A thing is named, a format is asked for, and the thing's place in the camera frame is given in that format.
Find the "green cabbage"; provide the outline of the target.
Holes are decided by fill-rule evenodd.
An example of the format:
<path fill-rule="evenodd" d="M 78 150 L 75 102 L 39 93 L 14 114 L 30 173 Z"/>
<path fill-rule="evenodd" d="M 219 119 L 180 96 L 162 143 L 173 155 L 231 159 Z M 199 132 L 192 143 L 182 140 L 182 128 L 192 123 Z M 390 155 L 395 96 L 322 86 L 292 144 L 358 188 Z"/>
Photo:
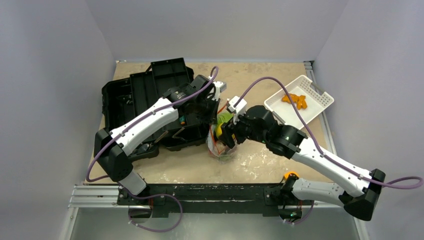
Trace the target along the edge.
<path fill-rule="evenodd" d="M 230 112 L 221 112 L 217 115 L 217 125 L 227 123 L 233 118 L 233 114 Z"/>

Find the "yellow orange fruit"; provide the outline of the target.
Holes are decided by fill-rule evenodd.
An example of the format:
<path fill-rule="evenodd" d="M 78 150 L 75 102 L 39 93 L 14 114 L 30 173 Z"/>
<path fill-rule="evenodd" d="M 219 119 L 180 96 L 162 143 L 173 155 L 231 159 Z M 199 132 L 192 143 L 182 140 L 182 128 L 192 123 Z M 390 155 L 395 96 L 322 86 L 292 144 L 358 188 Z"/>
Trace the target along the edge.
<path fill-rule="evenodd" d="M 220 123 L 214 129 L 214 137 L 216 139 L 218 139 L 223 134 L 222 125 L 223 123 Z"/>

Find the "clear zip bag orange zipper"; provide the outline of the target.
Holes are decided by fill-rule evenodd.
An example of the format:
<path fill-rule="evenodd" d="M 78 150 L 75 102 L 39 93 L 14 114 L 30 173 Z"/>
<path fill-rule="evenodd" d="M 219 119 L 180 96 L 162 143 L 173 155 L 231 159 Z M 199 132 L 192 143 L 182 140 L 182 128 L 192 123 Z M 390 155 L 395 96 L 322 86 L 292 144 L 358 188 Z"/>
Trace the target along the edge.
<path fill-rule="evenodd" d="M 228 101 L 217 111 L 216 116 L 218 116 L 219 113 L 228 112 L 226 110 L 226 104 L 227 103 L 228 103 Z M 235 146 L 234 148 L 229 148 L 221 140 L 219 140 L 218 138 L 215 138 L 214 137 L 214 130 L 215 130 L 216 126 L 217 126 L 217 122 L 216 122 L 216 124 L 211 124 L 209 126 L 209 130 L 208 130 L 208 135 L 207 135 L 207 138 L 206 138 L 206 144 L 207 144 L 207 147 L 208 147 L 209 154 L 211 156 L 217 158 L 220 161 L 228 161 L 228 160 L 232 159 L 233 156 L 235 155 L 237 147 Z"/>

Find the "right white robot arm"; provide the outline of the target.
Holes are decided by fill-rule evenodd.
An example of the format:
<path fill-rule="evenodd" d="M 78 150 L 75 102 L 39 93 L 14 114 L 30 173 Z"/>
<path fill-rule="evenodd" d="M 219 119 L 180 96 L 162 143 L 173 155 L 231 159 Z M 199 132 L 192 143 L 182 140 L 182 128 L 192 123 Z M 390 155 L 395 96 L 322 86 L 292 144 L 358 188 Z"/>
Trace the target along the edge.
<path fill-rule="evenodd" d="M 227 104 L 226 109 L 233 116 L 222 124 L 218 137 L 226 146 L 232 149 L 246 140 L 263 143 L 273 154 L 309 166 L 332 181 L 290 180 L 280 191 L 284 202 L 326 202 L 343 207 L 357 219 L 372 219 L 382 191 L 379 183 L 386 177 L 383 171 L 363 169 L 341 159 L 321 148 L 300 129 L 278 123 L 262 105 L 246 109 Z"/>

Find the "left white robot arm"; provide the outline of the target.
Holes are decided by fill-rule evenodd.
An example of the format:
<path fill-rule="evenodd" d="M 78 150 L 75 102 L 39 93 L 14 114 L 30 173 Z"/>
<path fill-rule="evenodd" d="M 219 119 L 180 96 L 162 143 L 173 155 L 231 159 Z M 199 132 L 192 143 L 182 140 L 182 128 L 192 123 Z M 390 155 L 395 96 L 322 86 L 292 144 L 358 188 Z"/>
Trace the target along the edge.
<path fill-rule="evenodd" d="M 94 140 L 93 163 L 98 163 L 106 176 L 129 191 L 129 197 L 138 205 L 149 199 L 148 184 L 134 170 L 129 155 L 146 139 L 184 115 L 211 124 L 217 114 L 220 94 L 225 82 L 214 77 L 197 75 L 194 80 L 169 88 L 150 108 L 128 123 L 107 131 L 99 130 Z"/>

